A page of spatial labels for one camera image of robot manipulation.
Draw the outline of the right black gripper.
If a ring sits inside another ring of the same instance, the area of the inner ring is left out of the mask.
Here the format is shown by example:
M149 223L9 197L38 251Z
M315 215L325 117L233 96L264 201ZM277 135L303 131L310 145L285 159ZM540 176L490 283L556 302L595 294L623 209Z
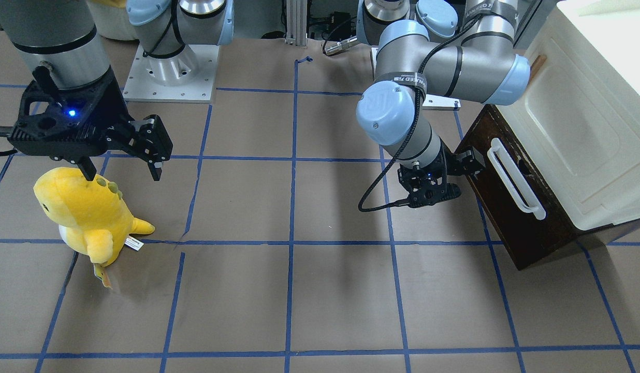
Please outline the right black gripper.
M37 67L34 80L22 94L19 116L8 141L25 155L76 162L83 177L97 175L91 157L127 146L127 153L147 162L154 181L173 150L161 117L133 120L112 68L97 80L63 89L52 71Z

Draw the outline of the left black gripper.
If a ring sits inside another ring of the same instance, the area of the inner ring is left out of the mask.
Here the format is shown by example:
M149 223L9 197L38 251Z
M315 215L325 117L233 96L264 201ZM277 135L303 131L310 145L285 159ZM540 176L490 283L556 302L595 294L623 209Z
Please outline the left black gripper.
M398 180L408 192L408 197L399 200L398 206L421 208L433 206L436 203L453 200L461 196L461 190L455 183L447 180L449 175L451 152L442 143L438 156L426 167L413 166L406 168L402 165L398 169ZM454 175L478 175L486 169L483 154L474 147L454 154Z

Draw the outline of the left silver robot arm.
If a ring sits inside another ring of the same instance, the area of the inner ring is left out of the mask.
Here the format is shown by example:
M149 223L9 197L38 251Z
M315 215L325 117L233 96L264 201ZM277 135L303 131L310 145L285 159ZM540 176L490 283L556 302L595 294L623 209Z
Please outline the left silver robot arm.
M427 95L510 105L526 89L528 59L513 50L516 1L467 1L464 17L446 1L361 1L356 35L377 45L374 83L356 106L360 127L398 163L408 192L384 205L419 208L461 195L448 176L476 175L474 147L452 152L423 118Z

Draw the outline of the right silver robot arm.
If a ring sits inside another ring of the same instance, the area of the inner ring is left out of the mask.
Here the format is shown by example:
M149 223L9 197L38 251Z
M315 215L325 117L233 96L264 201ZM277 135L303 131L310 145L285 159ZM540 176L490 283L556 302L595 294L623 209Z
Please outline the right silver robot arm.
M76 165L86 180L91 158L121 150L148 164L154 180L173 144L157 115L135 120L124 101L102 38L138 40L144 72L158 87L201 75L192 45L227 45L232 1L0 1L0 25L32 82L15 123L0 137L20 152Z

